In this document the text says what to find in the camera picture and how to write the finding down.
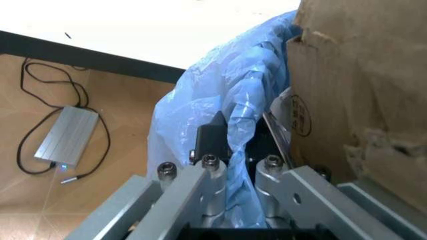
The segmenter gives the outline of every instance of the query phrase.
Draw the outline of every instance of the beige floor tile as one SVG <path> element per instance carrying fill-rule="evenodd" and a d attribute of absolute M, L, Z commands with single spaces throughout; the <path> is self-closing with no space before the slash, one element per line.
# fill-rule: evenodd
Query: beige floor tile
<path fill-rule="evenodd" d="M 86 214 L 43 215 L 34 240 L 62 240 L 86 217 Z"/>
<path fill-rule="evenodd" d="M 39 214 L 0 214 L 0 239 L 31 240 L 40 218 Z"/>
<path fill-rule="evenodd" d="M 85 173 L 98 163 L 107 145 L 106 134 L 98 122 L 76 169 L 57 168 L 38 176 L 21 172 L 16 165 L 18 143 L 52 111 L 20 90 L 23 60 L 0 55 L 0 239 L 63 239 L 130 176 L 145 174 L 154 106 L 174 85 L 49 63 L 66 70 L 86 87 L 89 106 L 100 112 L 111 134 L 110 152 L 100 168 L 88 177 L 61 185 L 63 178 Z M 32 70 L 43 79 L 67 79 L 63 73 L 45 67 L 33 65 Z M 76 102 L 69 85 L 42 84 L 26 74 L 25 87 L 52 104 Z M 57 117 L 36 130 L 23 146 L 22 164 L 27 169 L 47 167 L 33 156 Z"/>

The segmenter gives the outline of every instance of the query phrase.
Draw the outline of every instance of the cardboard box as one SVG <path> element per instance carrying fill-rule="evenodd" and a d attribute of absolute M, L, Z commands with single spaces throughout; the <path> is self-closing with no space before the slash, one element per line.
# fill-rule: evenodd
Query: cardboard box
<path fill-rule="evenodd" d="M 287 52 L 297 164 L 327 166 L 334 183 L 368 176 L 427 214 L 425 9 L 303 0 Z"/>

